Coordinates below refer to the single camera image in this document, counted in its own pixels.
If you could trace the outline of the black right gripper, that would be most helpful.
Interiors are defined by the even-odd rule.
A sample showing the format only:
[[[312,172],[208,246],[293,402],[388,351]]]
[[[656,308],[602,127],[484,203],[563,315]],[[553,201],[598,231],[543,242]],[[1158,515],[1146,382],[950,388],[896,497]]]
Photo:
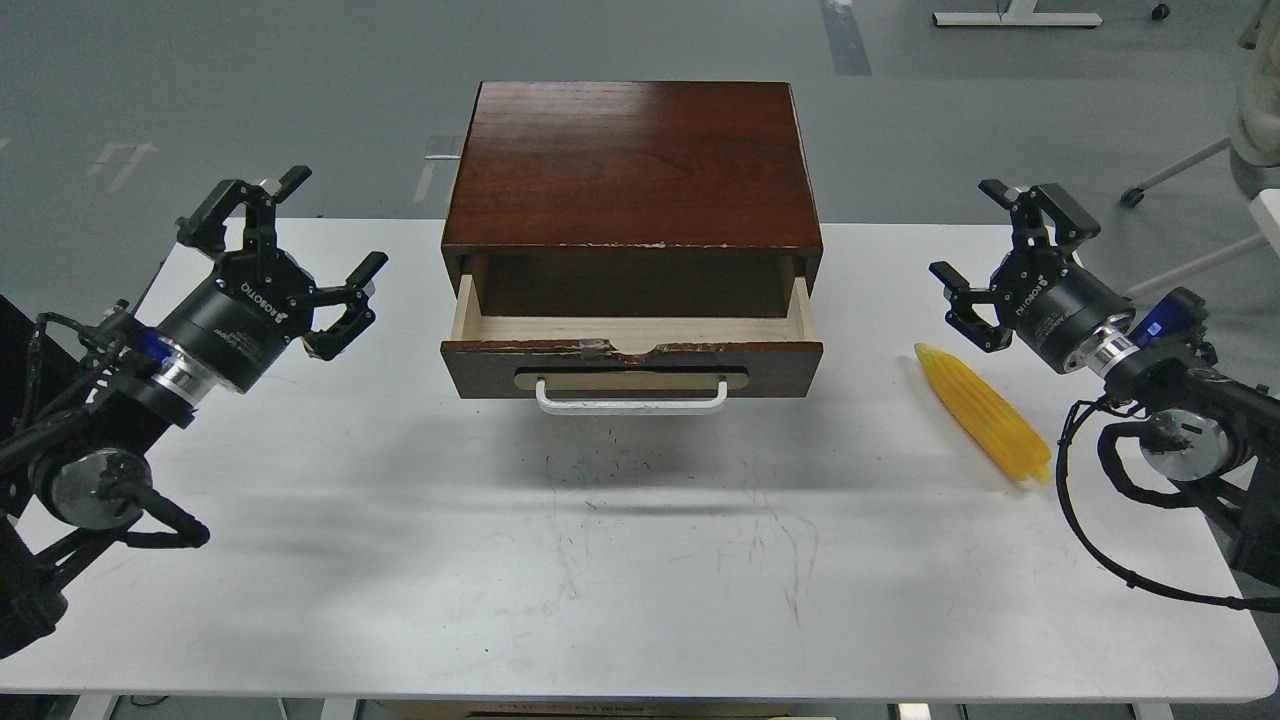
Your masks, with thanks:
[[[1102,227],[1061,184],[1018,190],[1001,179],[983,179],[979,191],[1009,214],[1012,247],[991,277],[991,288],[975,288],[950,263],[928,265],[948,302],[945,320],[987,354],[1018,338],[1053,372],[1068,374],[1082,361],[1079,347],[1102,325],[1123,331],[1135,309],[1075,260],[1076,250]],[[992,306],[1000,322],[978,311]]]

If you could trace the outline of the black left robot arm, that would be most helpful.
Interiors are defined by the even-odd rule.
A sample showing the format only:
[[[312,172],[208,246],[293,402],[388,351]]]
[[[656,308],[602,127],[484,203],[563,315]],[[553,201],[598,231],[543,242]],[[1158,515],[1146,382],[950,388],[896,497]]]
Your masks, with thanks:
[[[147,452],[186,428],[216,387],[252,388],[292,342],[330,361],[374,322],[370,252],[321,287],[278,245],[276,209],[311,176],[219,182],[175,240],[210,274],[159,324],[118,302],[95,325],[59,313],[32,322],[20,402],[3,441],[3,656],[54,633],[65,587],[114,544],[193,550],[210,532],[161,495]]]

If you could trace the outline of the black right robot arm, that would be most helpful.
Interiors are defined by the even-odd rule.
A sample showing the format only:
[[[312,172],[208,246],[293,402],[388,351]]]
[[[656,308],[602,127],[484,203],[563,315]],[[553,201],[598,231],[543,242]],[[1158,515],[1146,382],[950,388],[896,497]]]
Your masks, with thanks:
[[[1093,372],[1096,400],[1071,406],[1059,437],[1053,483],[1071,533],[1130,588],[1190,603],[1275,614],[1274,597],[1184,591],[1124,568],[1085,536],[1069,488],[1069,452],[1085,420],[1107,413],[1097,455],[1123,496],[1157,509],[1194,509],[1230,541],[1226,562],[1277,584],[1277,400],[1216,368],[1204,300],[1176,287],[1143,318],[1075,256],[1100,223],[1061,186],[1018,190],[983,179],[980,191],[1009,215],[1011,250],[986,287],[945,261],[931,273],[948,301],[946,322],[992,354],[1020,340],[1053,372]]]

